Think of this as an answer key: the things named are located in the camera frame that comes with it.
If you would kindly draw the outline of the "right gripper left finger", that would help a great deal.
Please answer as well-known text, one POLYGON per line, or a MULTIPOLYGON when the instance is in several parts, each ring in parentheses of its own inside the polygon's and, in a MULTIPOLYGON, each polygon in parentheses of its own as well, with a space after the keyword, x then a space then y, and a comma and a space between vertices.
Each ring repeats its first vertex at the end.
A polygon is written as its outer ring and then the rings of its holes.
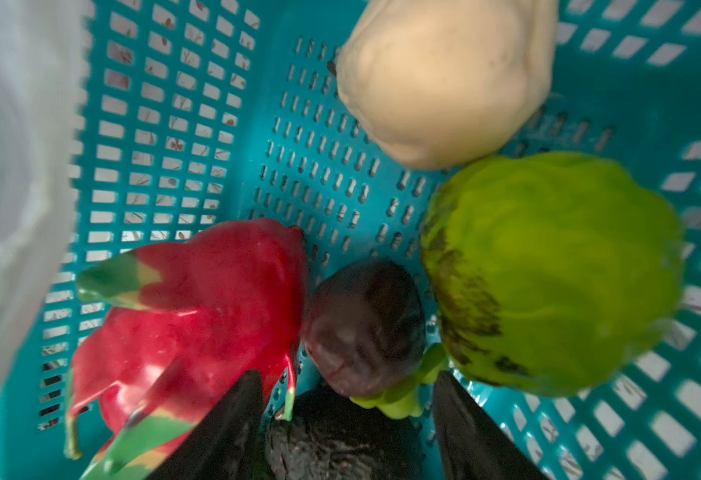
POLYGON ((262 375, 248 370, 148 477, 250 479, 263 411, 262 375))

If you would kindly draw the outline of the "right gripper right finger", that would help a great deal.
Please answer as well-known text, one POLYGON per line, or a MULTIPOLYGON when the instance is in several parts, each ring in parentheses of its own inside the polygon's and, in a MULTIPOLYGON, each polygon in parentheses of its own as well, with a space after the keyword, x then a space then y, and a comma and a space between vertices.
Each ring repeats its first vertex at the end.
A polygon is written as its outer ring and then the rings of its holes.
POLYGON ((448 371, 435 382, 433 415, 447 479, 547 478, 448 371))

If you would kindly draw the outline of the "dark green avocado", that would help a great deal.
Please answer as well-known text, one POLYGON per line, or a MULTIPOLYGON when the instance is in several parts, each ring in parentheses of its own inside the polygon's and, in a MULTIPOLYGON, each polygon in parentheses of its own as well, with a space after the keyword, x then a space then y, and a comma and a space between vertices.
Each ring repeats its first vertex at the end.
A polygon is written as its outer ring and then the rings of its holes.
POLYGON ((365 409, 328 387, 296 398, 290 421, 266 430, 276 479, 421 479, 423 450, 408 419, 365 409))

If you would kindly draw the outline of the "green custard apple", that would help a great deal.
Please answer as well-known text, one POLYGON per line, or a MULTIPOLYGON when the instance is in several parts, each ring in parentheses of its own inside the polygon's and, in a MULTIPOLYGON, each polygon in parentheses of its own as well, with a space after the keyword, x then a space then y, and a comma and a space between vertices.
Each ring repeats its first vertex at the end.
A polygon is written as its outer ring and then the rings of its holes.
POLYGON ((671 329, 685 234, 674 206, 616 161, 478 161, 424 218, 442 344, 473 381, 542 397, 596 387, 671 329))

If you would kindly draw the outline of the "white plastic bag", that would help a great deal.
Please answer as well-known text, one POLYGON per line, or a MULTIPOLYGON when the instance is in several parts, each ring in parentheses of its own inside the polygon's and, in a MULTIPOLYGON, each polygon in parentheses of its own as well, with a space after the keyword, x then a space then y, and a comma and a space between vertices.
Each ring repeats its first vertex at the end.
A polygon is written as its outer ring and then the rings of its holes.
POLYGON ((0 1, 0 388, 74 230, 81 1, 0 1))

